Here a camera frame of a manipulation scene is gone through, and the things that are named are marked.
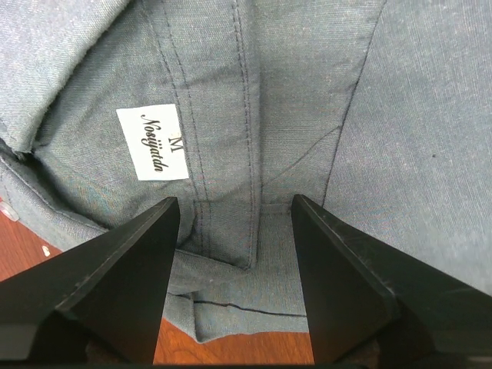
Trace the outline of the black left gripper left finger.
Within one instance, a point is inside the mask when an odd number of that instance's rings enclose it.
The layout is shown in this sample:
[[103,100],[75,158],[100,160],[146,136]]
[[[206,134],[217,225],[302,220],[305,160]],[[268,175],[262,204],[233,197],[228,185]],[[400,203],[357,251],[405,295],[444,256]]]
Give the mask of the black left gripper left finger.
[[151,364],[180,224],[178,200],[1,283],[3,364]]

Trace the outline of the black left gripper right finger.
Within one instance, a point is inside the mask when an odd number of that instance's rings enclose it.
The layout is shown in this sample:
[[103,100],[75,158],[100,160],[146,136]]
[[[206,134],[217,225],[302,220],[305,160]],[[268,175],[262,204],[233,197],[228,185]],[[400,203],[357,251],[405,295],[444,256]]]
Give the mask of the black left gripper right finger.
[[316,364],[489,364],[489,295],[297,194],[291,220]]

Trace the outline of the grey long sleeve shirt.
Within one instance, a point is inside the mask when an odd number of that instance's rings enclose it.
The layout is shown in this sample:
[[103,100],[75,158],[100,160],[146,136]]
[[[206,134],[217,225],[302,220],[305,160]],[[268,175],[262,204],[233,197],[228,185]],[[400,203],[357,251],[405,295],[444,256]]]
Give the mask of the grey long sleeve shirt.
[[5,213],[67,251],[175,196],[196,341],[307,330],[296,194],[490,293],[491,3],[1,3]]

